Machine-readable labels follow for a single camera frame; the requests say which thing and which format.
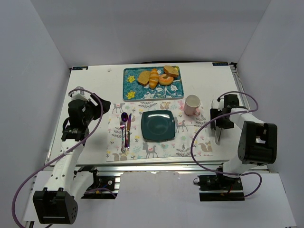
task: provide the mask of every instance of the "animal print placemat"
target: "animal print placemat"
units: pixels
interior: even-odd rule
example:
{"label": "animal print placemat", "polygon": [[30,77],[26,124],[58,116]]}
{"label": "animal print placemat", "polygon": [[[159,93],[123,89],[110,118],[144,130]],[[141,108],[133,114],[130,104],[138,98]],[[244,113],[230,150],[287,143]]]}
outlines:
{"label": "animal print placemat", "polygon": [[[203,107],[199,107],[201,115],[187,116],[184,111],[185,100],[146,101],[112,104],[108,126],[107,162],[116,162],[132,159],[148,159],[163,157],[185,157],[190,155],[190,146],[194,134],[206,122]],[[152,110],[170,110],[175,119],[175,138],[171,141],[145,142],[141,130],[143,112]],[[130,148],[121,153],[121,129],[119,118],[121,113],[132,113]],[[195,156],[212,156],[207,129],[202,130],[194,143]]]}

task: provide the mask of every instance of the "pink mug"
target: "pink mug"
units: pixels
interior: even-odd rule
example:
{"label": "pink mug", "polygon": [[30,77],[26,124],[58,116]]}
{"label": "pink mug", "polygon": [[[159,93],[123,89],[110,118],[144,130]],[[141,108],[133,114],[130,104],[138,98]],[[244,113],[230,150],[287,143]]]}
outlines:
{"label": "pink mug", "polygon": [[185,101],[184,112],[186,115],[200,115],[200,110],[198,109],[199,106],[199,97],[195,95],[189,95]]}

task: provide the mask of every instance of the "black label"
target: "black label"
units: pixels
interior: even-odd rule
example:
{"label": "black label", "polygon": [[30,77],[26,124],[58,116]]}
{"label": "black label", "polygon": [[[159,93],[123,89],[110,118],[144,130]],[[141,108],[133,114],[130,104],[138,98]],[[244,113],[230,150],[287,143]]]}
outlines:
{"label": "black label", "polygon": [[74,66],[72,70],[87,70],[89,67],[87,66]]}
{"label": "black label", "polygon": [[229,64],[227,62],[218,62],[218,63],[212,63],[212,65],[214,66],[229,66]]}

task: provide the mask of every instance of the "tray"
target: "tray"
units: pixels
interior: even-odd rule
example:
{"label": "tray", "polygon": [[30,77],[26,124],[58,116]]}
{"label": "tray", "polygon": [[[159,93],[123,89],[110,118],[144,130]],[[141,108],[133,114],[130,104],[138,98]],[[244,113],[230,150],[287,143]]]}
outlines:
{"label": "tray", "polygon": [[177,68],[179,76],[174,79],[171,85],[158,84],[155,89],[150,89],[149,84],[142,86],[137,82],[137,78],[142,71],[151,71],[152,69],[157,69],[159,75],[164,74],[162,66],[126,68],[123,71],[123,99],[125,101],[182,99],[184,89],[181,72],[178,66],[173,67]]}

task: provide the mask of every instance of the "bread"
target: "bread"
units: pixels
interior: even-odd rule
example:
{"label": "bread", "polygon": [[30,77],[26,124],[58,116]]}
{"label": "bread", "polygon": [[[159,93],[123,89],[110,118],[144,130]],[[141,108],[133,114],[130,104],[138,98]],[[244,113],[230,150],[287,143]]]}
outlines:
{"label": "bread", "polygon": [[163,70],[166,75],[171,77],[177,77],[179,75],[179,72],[172,66],[164,66]]}
{"label": "bread", "polygon": [[146,86],[149,83],[150,71],[143,71],[139,74],[137,81],[139,84]]}
{"label": "bread", "polygon": [[159,76],[157,73],[157,69],[153,69],[150,74],[149,86],[151,89],[155,89],[157,83],[159,81]]}
{"label": "bread", "polygon": [[166,74],[160,75],[160,84],[163,86],[168,86],[173,82],[174,78]]}

